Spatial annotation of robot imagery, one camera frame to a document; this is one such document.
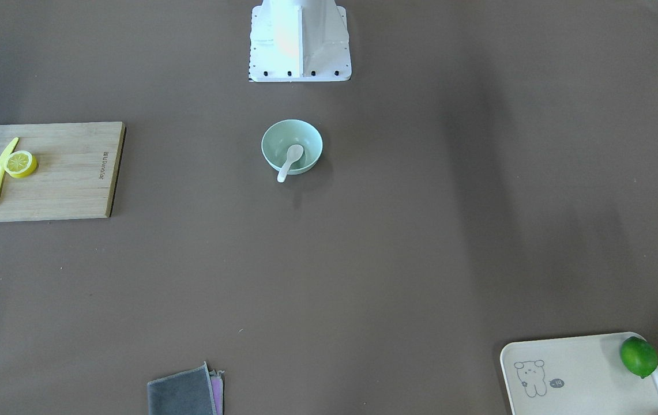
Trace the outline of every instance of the cartoon bear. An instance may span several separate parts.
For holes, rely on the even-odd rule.
[[[536,397],[536,395],[542,397],[547,394],[547,384],[544,382],[543,360],[516,362],[513,363],[513,366],[516,368],[518,380],[523,384],[529,398]]]

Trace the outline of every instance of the lemon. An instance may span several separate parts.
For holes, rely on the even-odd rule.
[[[621,361],[631,373],[644,379],[656,369],[656,351],[644,339],[631,336],[621,345]]]
[[[36,157],[32,153],[23,150],[12,153],[6,159],[4,169],[11,177],[17,179],[26,177],[36,170]]]

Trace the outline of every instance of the spoon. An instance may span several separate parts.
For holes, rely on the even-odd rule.
[[[297,162],[300,156],[303,155],[303,145],[293,144],[287,149],[287,155],[285,159],[285,164],[280,168],[278,173],[278,182],[284,182],[285,176],[287,176],[287,171],[290,169],[292,163]]]

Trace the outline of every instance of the bowl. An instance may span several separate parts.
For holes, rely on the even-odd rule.
[[[262,136],[262,155],[277,171],[285,163],[287,149],[293,144],[303,145],[303,155],[292,163],[288,174],[305,173],[316,164],[324,149],[318,130],[301,120],[282,120],[273,124]]]

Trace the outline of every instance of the folded cloth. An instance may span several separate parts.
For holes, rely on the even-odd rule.
[[[223,415],[222,374],[209,372],[204,362],[199,368],[147,383],[149,415]]]

